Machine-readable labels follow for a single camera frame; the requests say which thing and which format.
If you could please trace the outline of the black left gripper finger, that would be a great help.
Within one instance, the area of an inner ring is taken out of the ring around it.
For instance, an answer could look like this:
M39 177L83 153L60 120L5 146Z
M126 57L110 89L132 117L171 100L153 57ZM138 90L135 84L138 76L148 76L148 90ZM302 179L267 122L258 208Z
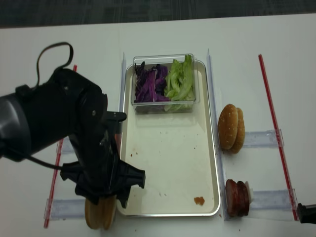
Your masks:
M94 205L99 203L99 199L108 198L109 194L100 187L92 184L87 177L83 167L78 161L71 163L64 163L60 170L60 176L65 181L67 179L76 183L75 193L78 196L85 197Z
M130 190L132 186L145 187L146 173L125 161L118 159L114 162L110 183L109 193L116 195L122 208L127 207Z

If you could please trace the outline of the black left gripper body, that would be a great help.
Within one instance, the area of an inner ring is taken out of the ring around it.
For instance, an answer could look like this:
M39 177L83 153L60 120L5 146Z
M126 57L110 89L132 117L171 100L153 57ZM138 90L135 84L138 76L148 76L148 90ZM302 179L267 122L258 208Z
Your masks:
M32 155L68 136L78 161L63 166L46 164L63 173L114 173L119 170L115 132L125 113L109 112L99 86L69 69L57 69L44 84L24 86L24 117Z

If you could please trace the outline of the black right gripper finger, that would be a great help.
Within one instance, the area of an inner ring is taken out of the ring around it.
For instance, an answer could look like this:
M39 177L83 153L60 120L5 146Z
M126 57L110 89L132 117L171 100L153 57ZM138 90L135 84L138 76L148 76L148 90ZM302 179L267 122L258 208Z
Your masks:
M297 206L297 214L300 223L316 224L316 205L302 205Z

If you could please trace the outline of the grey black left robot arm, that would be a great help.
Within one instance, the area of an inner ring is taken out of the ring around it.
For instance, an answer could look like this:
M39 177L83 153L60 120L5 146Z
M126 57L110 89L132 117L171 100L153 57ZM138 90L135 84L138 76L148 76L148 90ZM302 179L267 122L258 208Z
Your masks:
M68 137L77 161L54 165L75 192L97 204L116 196L126 206L130 189L145 185L145 171L122 161L115 135L127 115L110 112L101 88L70 69L56 70L36 89L27 85L0 99L0 154L15 162Z

